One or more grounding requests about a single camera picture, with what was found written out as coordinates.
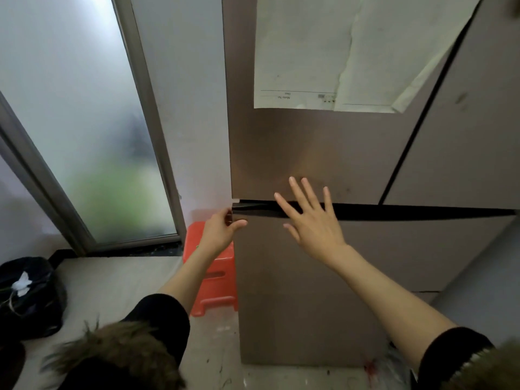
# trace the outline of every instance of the brown fur trim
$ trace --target brown fur trim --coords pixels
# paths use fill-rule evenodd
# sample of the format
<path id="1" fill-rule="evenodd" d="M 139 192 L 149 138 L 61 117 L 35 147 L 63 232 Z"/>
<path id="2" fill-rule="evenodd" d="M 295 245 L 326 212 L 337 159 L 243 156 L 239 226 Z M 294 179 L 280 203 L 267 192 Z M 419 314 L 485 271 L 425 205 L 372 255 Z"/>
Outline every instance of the brown fur trim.
<path id="1" fill-rule="evenodd" d="M 180 389 L 186 386 L 177 363 L 164 344 L 150 334 L 146 323 L 126 321 L 96 326 L 85 326 L 82 338 L 65 343 L 47 358 L 44 369 L 66 375 L 82 361 L 96 357 L 127 369 L 131 376 L 153 390 Z"/>
<path id="2" fill-rule="evenodd" d="M 466 363 L 442 390 L 520 389 L 520 343 L 512 340 L 497 349 L 485 350 Z"/>

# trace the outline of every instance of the metal door frame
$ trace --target metal door frame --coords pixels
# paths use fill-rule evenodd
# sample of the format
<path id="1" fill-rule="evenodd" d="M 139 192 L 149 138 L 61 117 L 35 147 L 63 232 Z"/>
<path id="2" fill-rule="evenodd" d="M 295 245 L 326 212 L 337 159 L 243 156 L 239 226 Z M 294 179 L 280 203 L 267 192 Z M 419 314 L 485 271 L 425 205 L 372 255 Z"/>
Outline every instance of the metal door frame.
<path id="1" fill-rule="evenodd" d="M 18 117 L 0 92 L 0 155 L 78 256 L 158 243 L 184 242 L 186 237 L 186 225 L 180 207 L 179 194 L 173 177 L 172 165 L 132 2 L 131 0 L 112 0 L 112 4 L 177 233 L 128 242 L 96 243 Z"/>

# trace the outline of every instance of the door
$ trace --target door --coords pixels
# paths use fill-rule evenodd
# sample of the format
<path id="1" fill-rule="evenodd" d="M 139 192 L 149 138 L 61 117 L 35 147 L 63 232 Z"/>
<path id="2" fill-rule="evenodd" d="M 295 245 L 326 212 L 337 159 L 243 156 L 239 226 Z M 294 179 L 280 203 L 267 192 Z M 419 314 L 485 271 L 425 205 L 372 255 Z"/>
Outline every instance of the door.
<path id="1" fill-rule="evenodd" d="M 79 253 L 185 229 L 132 5 L 114 3 L 0 0 L 2 155 Z"/>
<path id="2" fill-rule="evenodd" d="M 377 204 L 437 80 L 441 62 L 402 114 L 254 109 L 256 0 L 222 0 L 234 199 L 290 194 L 289 176 Z"/>
<path id="3" fill-rule="evenodd" d="M 418 214 L 352 207 L 335 206 L 346 241 L 426 301 L 514 218 L 511 211 L 462 211 L 455 216 L 473 217 L 444 219 L 446 213 L 432 208 Z M 338 275 L 300 250 L 283 229 L 280 210 L 236 204 L 233 218 L 249 222 L 235 237 L 243 363 L 362 366 L 382 354 L 387 337 L 371 311 Z"/>
<path id="4" fill-rule="evenodd" d="M 518 0 L 482 0 L 385 204 L 520 208 Z"/>

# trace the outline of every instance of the tile floor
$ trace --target tile floor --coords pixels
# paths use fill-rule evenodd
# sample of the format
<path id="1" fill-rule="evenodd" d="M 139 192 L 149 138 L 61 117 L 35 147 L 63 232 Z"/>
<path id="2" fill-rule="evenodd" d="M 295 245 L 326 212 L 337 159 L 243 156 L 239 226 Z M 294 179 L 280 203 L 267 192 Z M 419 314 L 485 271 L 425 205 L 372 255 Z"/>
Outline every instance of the tile floor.
<path id="1" fill-rule="evenodd" d="M 63 328 L 25 343 L 27 362 L 15 390 L 49 383 L 39 373 L 53 345 L 81 335 L 84 322 L 120 320 L 145 295 L 154 293 L 181 266 L 180 257 L 91 257 L 65 260 L 58 272 L 69 294 Z M 180 371 L 188 389 L 347 389 L 366 390 L 362 369 L 245 366 L 240 362 L 238 315 L 214 308 L 191 318 L 191 334 Z"/>

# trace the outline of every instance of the frosted glass panel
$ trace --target frosted glass panel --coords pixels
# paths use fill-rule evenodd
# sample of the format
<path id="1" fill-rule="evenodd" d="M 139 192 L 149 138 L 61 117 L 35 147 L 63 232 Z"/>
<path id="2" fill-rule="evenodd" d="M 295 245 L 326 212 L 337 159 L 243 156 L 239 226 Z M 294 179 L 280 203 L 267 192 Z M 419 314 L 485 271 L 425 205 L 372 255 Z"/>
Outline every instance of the frosted glass panel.
<path id="1" fill-rule="evenodd" d="M 175 233 L 111 0 L 0 0 L 0 90 L 98 243 Z"/>

